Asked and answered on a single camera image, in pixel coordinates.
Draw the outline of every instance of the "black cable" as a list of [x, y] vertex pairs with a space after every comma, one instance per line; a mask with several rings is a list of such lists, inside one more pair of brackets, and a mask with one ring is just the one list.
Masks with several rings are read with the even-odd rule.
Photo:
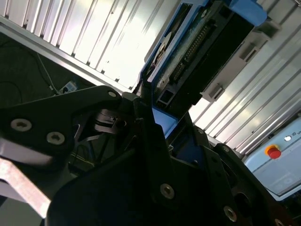
[[80, 147], [80, 145], [78, 145], [77, 148], [76, 148], [76, 153], [75, 153], [75, 156], [74, 156], [74, 160], [73, 160], [72, 166], [74, 166], [74, 163], [76, 161], [76, 157], [77, 157], [77, 155], [79, 153], [79, 147]]
[[20, 88], [19, 88], [14, 82], [12, 82], [12, 81], [0, 81], [0, 84], [1, 84], [1, 83], [8, 83], [8, 84], [11, 84], [11, 85], [13, 85], [14, 87], [16, 87], [17, 90], [18, 90], [18, 92], [19, 92], [19, 95], [20, 95], [20, 103], [21, 103], [21, 104], [23, 103], [22, 92], [21, 92]]
[[99, 153], [99, 155], [98, 155], [98, 157], [97, 157], [97, 159], [96, 159], [96, 162], [97, 162], [97, 163], [101, 163], [101, 162], [102, 162], [103, 154], [104, 154], [104, 152], [105, 152], [105, 150], [106, 150], [106, 147], [107, 147], [107, 145], [108, 145], [108, 142], [109, 142], [109, 140], [110, 140], [110, 135], [104, 134], [104, 136], [105, 136], [105, 140], [104, 140], [103, 146], [102, 146], [102, 148], [101, 148], [101, 150], [100, 150], [100, 153]]
[[38, 68], [38, 71], [39, 71], [39, 74], [40, 74], [41, 78], [43, 79], [43, 81], [47, 84], [48, 88], [49, 88], [49, 87], [52, 87], [52, 85], [44, 78], [43, 72], [42, 72], [42, 70], [41, 70], [41, 68], [40, 68], [40, 64], [39, 64], [37, 58], [34, 56], [34, 54], [32, 54], [28, 49], [26, 49], [26, 48], [23, 47], [22, 45], [5, 46], [5, 45], [8, 44], [8, 43], [10, 43], [10, 41], [6, 41], [6, 42], [2, 43], [2, 44], [0, 45], [0, 48], [13, 48], [13, 47], [16, 47], [16, 48], [17, 48], [17, 47], [19, 47], [20, 49], [26, 51], [26, 52], [33, 58], [33, 60], [35, 61], [36, 65], [37, 65], [37, 68]]

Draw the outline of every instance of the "metal bar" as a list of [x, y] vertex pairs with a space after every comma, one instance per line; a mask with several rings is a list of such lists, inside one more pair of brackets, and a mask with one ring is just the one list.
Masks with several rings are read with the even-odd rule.
[[42, 218], [46, 217], [51, 201], [12, 162], [2, 158], [0, 179], [7, 181]]

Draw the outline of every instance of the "bolt head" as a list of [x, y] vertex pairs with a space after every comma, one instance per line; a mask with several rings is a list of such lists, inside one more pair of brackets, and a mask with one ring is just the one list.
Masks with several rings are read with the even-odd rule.
[[26, 132], [32, 128], [32, 123], [27, 119], [14, 119], [11, 121], [10, 127], [18, 132]]
[[168, 184], [162, 184], [160, 186], [160, 192], [167, 199], [174, 198], [174, 189]]
[[231, 207], [225, 206], [224, 207], [224, 213], [230, 221], [232, 221], [232, 222], [237, 221], [237, 215]]
[[116, 93], [112, 92], [112, 91], [109, 91], [108, 94], [111, 96], [111, 97], [117, 97]]
[[65, 142], [65, 136], [60, 132], [50, 132], [47, 134], [46, 140], [52, 145], [61, 145]]
[[198, 132], [199, 132], [200, 134], [204, 134], [203, 130], [201, 130], [200, 128], [198, 128]]
[[225, 152], [229, 152], [230, 151], [230, 149], [228, 147], [226, 147], [226, 146], [223, 146], [222, 148], [224, 149]]

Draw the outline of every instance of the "aluminum panel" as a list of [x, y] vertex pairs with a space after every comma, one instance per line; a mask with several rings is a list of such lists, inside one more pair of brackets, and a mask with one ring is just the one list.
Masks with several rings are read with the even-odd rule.
[[5, 16], [7, 6], [8, 6], [8, 0], [0, 1], [0, 16]]
[[9, 20], [23, 27], [29, 0], [11, 0], [9, 5]]
[[47, 42], [50, 42], [51, 40], [63, 2], [64, 0], [53, 0], [52, 2], [43, 37], [43, 39]]
[[256, 131], [266, 120], [267, 115], [274, 115], [277, 111], [280, 111], [283, 105], [279, 106], [279, 103], [286, 103], [296, 95], [300, 95], [300, 84], [301, 84], [301, 75], [300, 70], [298, 74], [293, 77], [294, 79], [289, 80], [285, 83], [281, 89], [279, 89], [273, 96], [271, 100], [259, 110], [257, 114], [253, 115], [253, 118], [250, 118], [242, 128], [239, 130], [239, 133], [234, 135], [227, 145], [239, 147], [242, 141], [245, 140], [245, 134], [249, 131]]
[[[137, 44], [133, 45], [131, 50], [133, 51], [131, 53], [131, 57], [126, 57], [124, 55], [124, 58], [127, 61], [127, 64], [123, 63], [129, 73], [127, 76], [121, 76], [122, 73], [120, 73], [120, 84], [124, 85], [125, 87], [133, 87], [133, 84], [137, 81], [138, 74], [141, 70], [141, 68], [144, 66], [144, 58], [147, 55], [148, 51], [150, 50], [153, 42], [155, 41], [157, 35], [159, 34], [160, 30], [164, 26], [165, 21], [167, 20], [169, 14], [171, 13], [171, 10], [176, 6], [178, 1], [176, 0], [159, 0], [152, 11], [150, 16], [147, 18], [146, 23], [144, 24], [144, 27], [141, 31], [141, 34], [137, 36]], [[126, 40], [123, 41], [124, 47], [120, 50], [123, 51], [125, 48], [126, 43], [128, 42]], [[132, 67], [131, 62], [134, 61], [137, 63], [137, 67]]]
[[86, 27], [81, 41], [79, 42], [79, 47], [75, 54], [75, 58], [77, 58], [81, 62], [88, 62], [94, 45], [100, 35], [101, 30], [103, 29], [106, 18], [110, 13], [113, 13], [113, 4], [114, 0], [99, 0], [96, 3], [89, 23]]
[[[112, 38], [108, 45], [98, 70], [104, 70], [110, 77], [117, 75], [116, 79], [125, 87], [129, 88], [135, 83], [140, 69], [144, 66], [143, 58], [148, 51], [140, 52], [139, 47], [143, 41], [146, 42], [146, 46], [151, 46], [152, 43], [149, 43], [145, 35], [162, 3], [162, 0], [135, 3], [120, 34], [116, 39]], [[131, 62], [135, 62], [137, 66], [132, 67]], [[126, 76], [122, 76], [124, 70], [127, 71]]]
[[296, 7], [294, 1], [280, 0], [269, 12], [269, 17], [281, 24], [289, 12]]
[[292, 1], [262, 1], [282, 30], [245, 66], [195, 124], [240, 153], [301, 110], [301, 8]]
[[291, 57], [292, 54], [293, 56], [294, 54], [298, 54], [298, 46], [301, 44], [301, 40], [299, 39], [300, 35], [301, 32], [295, 36], [297, 40], [290, 41], [287, 45], [285, 45], [279, 54], [275, 55], [273, 59], [271, 59], [269, 63], [257, 74], [255, 79], [248, 83], [248, 86], [242, 90], [242, 92], [236, 98], [236, 100], [239, 100], [239, 102], [237, 104], [232, 103], [218, 117], [216, 120], [216, 122], [220, 120], [218, 125], [216, 125], [214, 129], [213, 126], [208, 128], [208, 133], [210, 133], [211, 136], [218, 136], [221, 130], [228, 126], [228, 122], [232, 118], [240, 114], [242, 110], [249, 104], [252, 104], [257, 95], [268, 89], [267, 86], [273, 81], [273, 79], [277, 79], [278, 73], [285, 69], [290, 61], [293, 60]]
[[93, 0], [77, 0], [70, 12], [71, 15], [60, 44], [60, 49], [69, 55], [73, 53], [86, 17], [91, 8], [92, 1]]
[[30, 0], [28, 6], [28, 21], [26, 30], [33, 32], [37, 23], [42, 0]]
[[109, 14], [109, 16], [106, 18], [93, 52], [89, 58], [90, 67], [96, 68], [98, 66], [99, 60], [107, 47], [107, 43], [111, 40], [112, 35], [116, 30], [116, 26], [123, 15], [127, 3], [128, 0], [115, 1], [112, 9], [113, 13]]
[[69, 9], [71, 9], [71, 1], [72, 0], [64, 0], [63, 1], [61, 12], [60, 12], [58, 20], [56, 22], [55, 29], [54, 29], [54, 32], [53, 32], [53, 35], [51, 38], [51, 42], [50, 42], [54, 46], [57, 46], [57, 44], [58, 44], [64, 22], [67, 18], [68, 11], [69, 11]]
[[110, 70], [114, 70], [112, 67], [115, 66], [115, 65], [112, 65], [112, 62], [110, 60], [111, 59], [114, 60], [113, 57], [118, 57], [116, 55], [117, 52], [113, 52], [113, 51], [118, 49], [118, 46], [119, 46], [120, 42], [122, 41], [126, 32], [129, 30], [129, 27], [132, 28], [130, 25], [135, 17], [135, 14], [136, 14], [140, 4], [141, 4], [141, 0], [129, 0], [127, 2], [120, 20], [115, 25], [114, 34], [111, 34], [109, 41], [106, 43], [106, 47], [105, 47], [104, 52], [98, 63], [97, 70], [99, 72], [105, 71], [106, 76], [108, 76], [114, 80], [119, 79], [119, 74], [110, 72]]
[[44, 26], [44, 22], [46, 20], [46, 17], [49, 13], [50, 8], [50, 2], [51, 0], [43, 0], [40, 10], [39, 10], [39, 17], [37, 19], [37, 24], [35, 26], [34, 34], [37, 36], [40, 36], [42, 34]]

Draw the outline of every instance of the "blue plastic part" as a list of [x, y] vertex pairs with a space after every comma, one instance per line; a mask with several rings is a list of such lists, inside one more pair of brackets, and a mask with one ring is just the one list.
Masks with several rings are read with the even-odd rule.
[[268, 17], [267, 12], [252, 0], [232, 0], [229, 8], [254, 26], [261, 25]]
[[186, 142], [185, 146], [181, 146], [181, 151], [177, 154], [176, 158], [183, 160], [188, 163], [197, 163], [198, 166], [202, 169], [204, 167], [203, 164], [203, 152], [200, 146], [195, 146], [194, 140], [192, 136], [187, 137], [184, 140]]
[[[285, 141], [284, 138], [286, 136], [290, 136], [291, 140]], [[282, 153], [278, 159], [270, 159], [265, 154], [265, 149], [269, 145], [277, 145], [279, 147]], [[288, 190], [281, 195], [276, 195], [268, 190], [277, 201], [281, 201], [301, 190], [301, 183], [295, 184], [299, 181], [300, 148], [301, 118], [298, 118], [254, 151], [244, 163], [265, 187], [271, 190]]]
[[152, 108], [152, 112], [154, 114], [155, 122], [162, 127], [165, 138], [167, 138], [178, 124], [178, 120], [155, 107]]

